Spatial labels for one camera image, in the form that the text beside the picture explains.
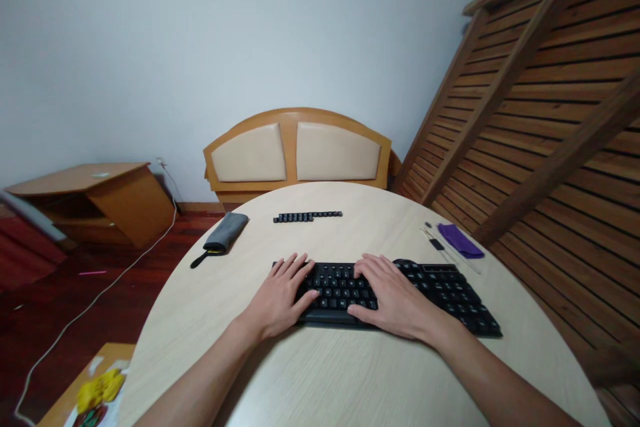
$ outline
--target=power cord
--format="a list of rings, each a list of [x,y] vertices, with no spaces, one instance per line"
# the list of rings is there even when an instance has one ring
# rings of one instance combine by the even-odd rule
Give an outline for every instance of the power cord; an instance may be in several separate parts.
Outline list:
[[[173,182],[173,186],[175,187],[175,190],[178,190],[178,185],[175,183],[175,180],[173,179],[173,177],[171,177],[171,174],[169,173],[169,171],[165,168],[164,163],[161,164],[163,170],[167,173],[167,175],[169,176],[169,178],[171,178],[171,181]],[[20,399],[18,400],[18,403],[15,406],[15,409],[13,411],[13,415],[14,417],[16,417],[16,419],[18,420],[22,420],[26,425],[28,425],[29,427],[36,427],[34,421],[32,421],[29,417],[24,416],[20,413],[20,406],[22,405],[22,402],[24,402],[25,397],[27,396],[27,391],[29,390],[29,383],[31,382],[31,375],[33,374],[33,371],[35,370],[36,367],[38,367],[38,365],[40,364],[40,362],[42,362],[45,357],[47,357],[47,355],[49,355],[49,353],[53,350],[53,348],[58,344],[58,342],[60,341],[60,339],[62,338],[62,335],[64,335],[64,333],[67,331],[67,329],[76,321],[78,320],[80,317],[82,317],[84,314],[87,313],[87,311],[93,307],[93,305],[95,304],[95,302],[97,302],[97,300],[102,296],[102,294],[104,294],[107,290],[109,290],[111,287],[113,287],[118,280],[120,280],[122,278],[122,276],[124,274],[126,274],[129,270],[131,270],[131,268],[137,264],[140,259],[142,257],[144,257],[145,255],[147,255],[164,237],[167,236],[167,234],[169,233],[169,230],[171,230],[173,228],[173,226],[175,225],[175,216],[178,212],[178,207],[175,205],[175,196],[173,195],[173,192],[171,193],[171,203],[173,204],[173,220],[171,221],[171,225],[169,226],[169,228],[167,229],[167,231],[162,234],[162,237],[160,237],[158,240],[155,241],[155,243],[149,247],[149,249],[147,249],[142,255],[140,255],[135,262],[133,262],[129,267],[127,267],[124,272],[122,272],[122,274],[118,275],[118,277],[111,282],[111,285],[109,285],[107,288],[105,288],[102,292],[100,292],[94,299],[93,301],[89,304],[89,306],[87,306],[87,308],[85,308],[82,312],[80,312],[80,314],[78,314],[78,316],[76,318],[74,318],[73,320],[71,320],[67,325],[65,325],[65,327],[62,329],[62,332],[60,332],[60,335],[58,335],[58,338],[55,339],[55,341],[52,343],[51,347],[49,347],[47,349],[47,351],[42,355],[42,357],[40,357],[38,359],[38,361],[33,365],[33,367],[31,367],[31,369],[29,369],[29,373],[27,374],[27,379],[25,381],[25,388],[22,391],[22,395],[20,396]]]

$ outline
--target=table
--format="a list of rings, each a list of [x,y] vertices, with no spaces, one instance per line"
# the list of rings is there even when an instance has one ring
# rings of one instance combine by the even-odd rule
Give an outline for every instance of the table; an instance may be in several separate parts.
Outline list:
[[[274,224],[285,212],[341,210],[342,218]],[[250,221],[227,256],[189,264],[207,232],[158,296],[140,335],[120,415],[131,426],[220,336],[267,276],[271,262],[307,252],[355,262],[363,252],[442,263],[419,228],[444,222],[394,193],[356,183],[313,182],[262,195],[236,211]],[[547,316],[487,250],[479,276],[460,271],[502,327],[482,342],[585,426],[609,425],[587,377]],[[442,359],[384,332],[297,328],[250,357],[216,425],[477,426],[486,420]]]
[[[65,393],[60,396],[58,401],[42,417],[42,420],[38,422],[38,427],[63,426],[78,403],[77,395],[80,388],[96,377],[100,377],[115,362],[130,361],[134,347],[135,344],[112,344],[110,342],[104,344],[95,357],[91,359],[90,363],[80,372],[80,375],[66,389]],[[94,364],[94,360],[99,357],[102,357],[102,361],[95,367],[95,371],[91,375],[89,369]]]
[[[146,246],[173,220],[149,162],[84,163],[5,189],[76,242]]]

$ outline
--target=red cloth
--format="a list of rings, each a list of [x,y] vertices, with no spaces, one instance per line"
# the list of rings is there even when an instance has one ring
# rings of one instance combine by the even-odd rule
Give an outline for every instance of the red cloth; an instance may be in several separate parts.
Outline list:
[[[67,256],[20,217],[0,218],[0,292],[46,277]]]

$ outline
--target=yellow object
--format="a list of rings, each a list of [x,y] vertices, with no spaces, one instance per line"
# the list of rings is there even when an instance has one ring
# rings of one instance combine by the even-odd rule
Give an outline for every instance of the yellow object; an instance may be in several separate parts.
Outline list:
[[[113,402],[124,382],[125,377],[120,373],[120,369],[111,369],[84,384],[78,392],[78,414],[96,408],[103,402]]]

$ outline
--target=black keyboard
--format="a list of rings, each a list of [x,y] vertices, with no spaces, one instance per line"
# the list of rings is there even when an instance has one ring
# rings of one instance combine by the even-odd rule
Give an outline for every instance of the black keyboard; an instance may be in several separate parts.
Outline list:
[[[477,337],[502,337],[500,325],[454,265],[416,264],[410,260],[394,260],[393,263],[425,297],[456,317],[472,334]],[[357,280],[353,278],[353,264],[316,262],[298,290],[296,300],[312,289],[320,295],[300,316],[298,324],[377,330],[377,327],[347,313],[347,307],[351,304],[372,310],[378,308],[377,298],[367,279],[364,276]]]

